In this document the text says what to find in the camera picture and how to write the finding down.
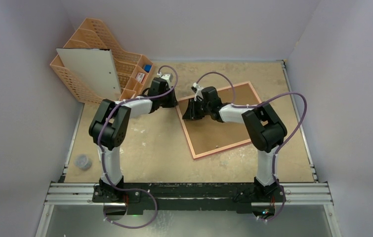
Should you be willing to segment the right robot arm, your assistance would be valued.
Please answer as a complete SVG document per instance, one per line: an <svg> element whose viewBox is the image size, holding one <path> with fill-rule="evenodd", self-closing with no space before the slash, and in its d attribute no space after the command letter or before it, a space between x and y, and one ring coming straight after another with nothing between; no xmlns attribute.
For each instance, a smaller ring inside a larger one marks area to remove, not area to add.
<svg viewBox="0 0 373 237"><path fill-rule="evenodd" d="M197 83L191 87L194 97L188 100L183 120L199 120L206 116L217 122L244 124L252 144L258 152L254 194L258 200L266 201L279 187L275 177L274 152L283 144L287 129L268 102L258 105L234 105L222 102L213 87L202 87Z"/></svg>

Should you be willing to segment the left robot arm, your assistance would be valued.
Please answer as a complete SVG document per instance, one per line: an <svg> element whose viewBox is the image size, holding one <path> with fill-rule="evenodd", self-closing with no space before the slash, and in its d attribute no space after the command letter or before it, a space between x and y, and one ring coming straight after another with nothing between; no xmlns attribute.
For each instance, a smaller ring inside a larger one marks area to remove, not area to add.
<svg viewBox="0 0 373 237"><path fill-rule="evenodd" d="M99 190L112 202L124 197L123 174L120 166L120 146L131 118L153 113L159 108L177 105L171 74L154 78L143 94L127 100L104 99L90 124L88 133L97 145L102 175Z"/></svg>

